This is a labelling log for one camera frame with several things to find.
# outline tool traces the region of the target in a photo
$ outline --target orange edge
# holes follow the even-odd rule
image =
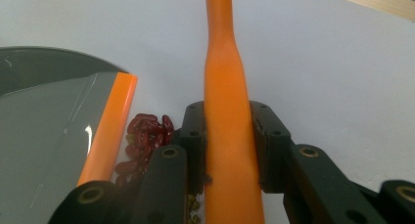
[[[137,77],[132,74],[116,75],[77,186],[111,179],[136,84]]]

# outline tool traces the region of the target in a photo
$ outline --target orange strip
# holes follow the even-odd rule
[[[232,0],[207,0],[205,69],[207,120],[206,220],[264,223],[244,68],[232,24]]]
[[[77,186],[94,180],[110,180],[122,132],[134,95],[137,77],[118,73]]]

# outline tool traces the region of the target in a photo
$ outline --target pile of beans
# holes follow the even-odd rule
[[[153,151],[167,145],[173,131],[173,123],[167,115],[163,115],[159,123],[153,114],[137,114],[128,124],[125,136],[128,142],[125,152],[130,160],[115,166],[118,174],[115,184],[122,187],[129,179],[143,176],[149,167]]]

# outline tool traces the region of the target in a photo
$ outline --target white surface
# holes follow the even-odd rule
[[[342,0],[234,0],[250,98],[296,143],[378,190],[415,182],[415,23]],[[139,76],[137,112],[180,125],[203,98],[205,0],[0,0],[0,46],[84,52]],[[287,223],[265,196],[267,223]]]

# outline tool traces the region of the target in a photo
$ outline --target wooden edge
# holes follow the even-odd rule
[[[137,77],[132,74],[116,75],[77,186],[111,179],[136,84]]]
[[[415,1],[413,0],[347,0],[375,10],[387,12],[415,22]]]

